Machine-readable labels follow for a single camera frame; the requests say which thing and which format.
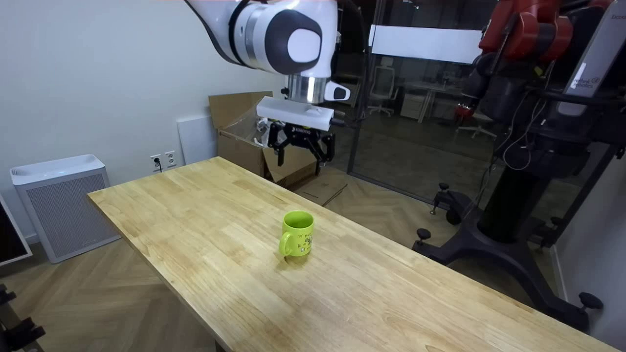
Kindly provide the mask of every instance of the mug handle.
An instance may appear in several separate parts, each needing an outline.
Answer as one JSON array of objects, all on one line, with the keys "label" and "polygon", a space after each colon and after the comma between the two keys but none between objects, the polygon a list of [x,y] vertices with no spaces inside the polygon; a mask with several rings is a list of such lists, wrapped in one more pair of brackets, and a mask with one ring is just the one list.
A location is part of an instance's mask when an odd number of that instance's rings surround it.
[{"label": "mug handle", "polygon": [[284,232],[280,236],[280,253],[282,255],[290,255],[292,253],[290,238],[292,238],[292,232]]}]

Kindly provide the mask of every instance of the white wall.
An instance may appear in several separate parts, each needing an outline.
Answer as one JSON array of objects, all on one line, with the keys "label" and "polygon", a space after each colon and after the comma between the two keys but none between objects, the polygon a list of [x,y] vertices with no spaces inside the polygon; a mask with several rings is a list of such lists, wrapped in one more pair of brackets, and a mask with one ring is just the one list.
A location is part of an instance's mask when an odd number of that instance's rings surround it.
[{"label": "white wall", "polygon": [[22,232],[10,165],[91,152],[112,181],[175,148],[175,118],[210,93],[278,89],[280,75],[222,60],[185,0],[0,1],[0,189]]},{"label": "white wall", "polygon": [[556,245],[570,300],[605,300],[591,333],[626,349],[626,159],[615,159]]}]

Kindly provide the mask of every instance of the black stand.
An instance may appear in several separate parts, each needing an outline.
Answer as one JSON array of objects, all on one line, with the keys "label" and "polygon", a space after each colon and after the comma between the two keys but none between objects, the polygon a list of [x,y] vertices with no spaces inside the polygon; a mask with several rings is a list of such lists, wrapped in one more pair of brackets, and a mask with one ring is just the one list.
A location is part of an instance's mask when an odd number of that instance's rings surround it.
[{"label": "black stand", "polygon": [[[589,330],[586,308],[554,294],[527,245],[533,234],[527,230],[527,220],[546,185],[546,177],[507,167],[484,212],[466,212],[462,228],[445,245],[437,247],[417,240],[413,249],[443,263],[460,255],[486,257],[509,271],[541,310],[580,330]],[[468,197],[451,195],[449,189],[443,189],[437,197],[453,199],[449,210],[472,208]]]},{"label": "black stand", "polygon": [[0,352],[8,349],[36,349],[40,352],[38,337],[46,333],[32,318],[20,320],[14,308],[8,304],[16,292],[8,290],[0,283]]}]

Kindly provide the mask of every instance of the glass partition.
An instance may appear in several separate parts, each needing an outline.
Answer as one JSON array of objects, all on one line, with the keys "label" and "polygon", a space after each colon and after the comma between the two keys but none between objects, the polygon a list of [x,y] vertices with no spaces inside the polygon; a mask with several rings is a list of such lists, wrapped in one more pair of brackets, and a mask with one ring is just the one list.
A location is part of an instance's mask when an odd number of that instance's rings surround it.
[{"label": "glass partition", "polygon": [[[433,50],[476,46],[474,42],[433,36],[425,28],[456,28],[480,32],[490,21],[496,0],[378,0],[363,1],[361,9],[370,23],[402,26],[406,34],[388,40],[396,54],[370,54],[370,101],[363,118],[339,128],[335,165],[376,181],[390,189],[431,202],[439,183],[464,191],[482,204],[490,199],[503,165],[494,159],[496,132],[490,114],[478,111],[470,122],[454,118],[454,107],[462,97],[462,83],[472,69],[472,60],[411,56],[408,46],[435,42]],[[351,13],[343,13],[343,44],[337,54],[337,79],[359,91],[365,77],[365,34]],[[541,218],[564,216],[582,185],[584,175],[554,179],[535,214]]]}]

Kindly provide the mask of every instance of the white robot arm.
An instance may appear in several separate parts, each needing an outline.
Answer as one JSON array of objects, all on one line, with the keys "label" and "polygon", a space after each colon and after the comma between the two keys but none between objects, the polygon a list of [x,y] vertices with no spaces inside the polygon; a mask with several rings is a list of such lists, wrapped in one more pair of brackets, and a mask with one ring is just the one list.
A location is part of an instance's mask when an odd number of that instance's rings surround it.
[{"label": "white robot arm", "polygon": [[290,99],[349,99],[331,81],[337,44],[337,0],[186,0],[218,52],[235,64],[288,75]]},{"label": "white robot arm", "polygon": [[351,89],[331,81],[337,44],[337,0],[186,0],[206,24],[218,52],[235,64],[288,75],[288,99],[257,105],[255,142],[310,148],[320,161],[335,154],[329,130],[335,114],[312,103],[341,101]]}]

